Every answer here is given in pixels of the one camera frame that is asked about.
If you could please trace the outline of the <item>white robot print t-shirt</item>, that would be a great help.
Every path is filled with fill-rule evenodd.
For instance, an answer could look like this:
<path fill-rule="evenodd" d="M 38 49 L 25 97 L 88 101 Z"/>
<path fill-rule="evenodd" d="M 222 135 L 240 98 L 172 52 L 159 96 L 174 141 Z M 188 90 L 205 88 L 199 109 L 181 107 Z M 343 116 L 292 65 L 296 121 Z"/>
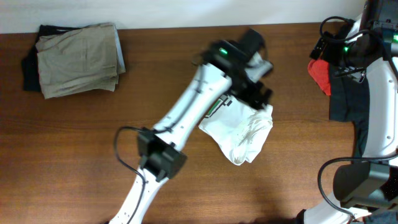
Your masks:
<path fill-rule="evenodd" d="M 272 112 L 272 105 L 255 110 L 231 95 L 222 95 L 198 127 L 215 140 L 230 162 L 240 166 L 261 152 L 273 128 Z"/>

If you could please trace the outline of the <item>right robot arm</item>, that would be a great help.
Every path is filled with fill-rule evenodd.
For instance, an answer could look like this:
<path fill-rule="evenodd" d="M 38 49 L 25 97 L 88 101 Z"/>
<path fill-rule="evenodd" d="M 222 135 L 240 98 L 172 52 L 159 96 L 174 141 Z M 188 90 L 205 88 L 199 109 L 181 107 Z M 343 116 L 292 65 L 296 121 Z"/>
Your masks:
<path fill-rule="evenodd" d="M 329 63 L 330 118 L 355 125 L 356 150 L 340 157 L 333 191 L 296 223 L 351 223 L 397 210 L 397 2 L 367 1 L 361 17 L 325 30 L 311 54 Z"/>

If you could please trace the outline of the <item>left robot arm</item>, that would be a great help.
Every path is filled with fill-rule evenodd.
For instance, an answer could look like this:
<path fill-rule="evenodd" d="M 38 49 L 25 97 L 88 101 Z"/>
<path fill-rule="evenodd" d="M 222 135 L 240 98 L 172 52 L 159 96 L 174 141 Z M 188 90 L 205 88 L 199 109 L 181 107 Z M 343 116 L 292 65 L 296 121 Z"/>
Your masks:
<path fill-rule="evenodd" d="M 141 223 L 162 186 L 174 178 L 187 157 L 182 149 L 197 123 L 223 94 L 230 93 L 253 109 L 268 102 L 271 91 L 252 81 L 248 72 L 263 76 L 268 67 L 257 61 L 262 40 L 218 40 L 202 54 L 194 79 L 172 109 L 153 128 L 133 128 L 138 133 L 137 177 L 111 223 Z"/>

